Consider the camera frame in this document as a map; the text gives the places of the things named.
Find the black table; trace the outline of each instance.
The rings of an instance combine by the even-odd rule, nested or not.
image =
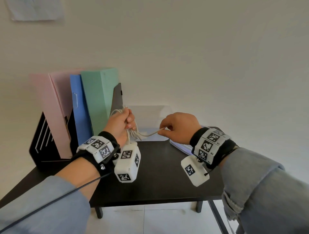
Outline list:
[[[90,206],[95,208],[98,218],[103,216],[101,207],[192,201],[197,201],[196,211],[199,213],[202,202],[208,201],[221,232],[228,233],[213,202],[221,199],[223,191],[218,167],[210,173],[208,181],[195,187],[180,165],[187,155],[172,146],[168,140],[138,142],[138,147],[141,162],[137,179],[133,183],[120,183],[114,174],[101,179],[90,200]],[[62,168],[63,164],[44,171],[34,168],[0,200],[0,208]]]

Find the denim sleeve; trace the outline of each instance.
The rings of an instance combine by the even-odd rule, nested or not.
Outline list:
[[[309,233],[309,185],[263,155],[239,148],[222,168],[222,200],[229,220],[248,234]]]
[[[58,176],[47,177],[11,203],[0,209],[0,230],[45,205],[46,203],[75,189]],[[55,202],[19,224],[5,231],[5,234],[82,234],[90,216],[87,198],[79,191]]]

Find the person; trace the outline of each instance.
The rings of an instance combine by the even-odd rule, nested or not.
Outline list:
[[[101,134],[122,147],[126,129],[135,128],[129,109],[113,115]],[[158,133],[181,144],[190,142],[202,128],[195,116],[168,115]],[[309,186],[290,176],[284,167],[245,148],[237,148],[219,164],[224,182],[222,200],[229,220],[238,219],[247,234],[309,233]],[[86,184],[100,173],[84,157],[78,157],[55,176],[46,178],[0,209],[0,230],[38,207]],[[90,215],[89,200],[99,181],[53,203],[5,233],[84,233]]]

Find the person's left hand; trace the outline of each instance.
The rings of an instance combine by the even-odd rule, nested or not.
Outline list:
[[[120,147],[123,147],[127,141],[127,128],[136,129],[135,116],[129,108],[125,108],[122,113],[117,112],[109,117],[103,131],[112,134]]]

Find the white paper sheet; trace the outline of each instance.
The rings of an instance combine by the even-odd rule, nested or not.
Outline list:
[[[12,20],[56,20],[64,17],[60,0],[6,0]]]

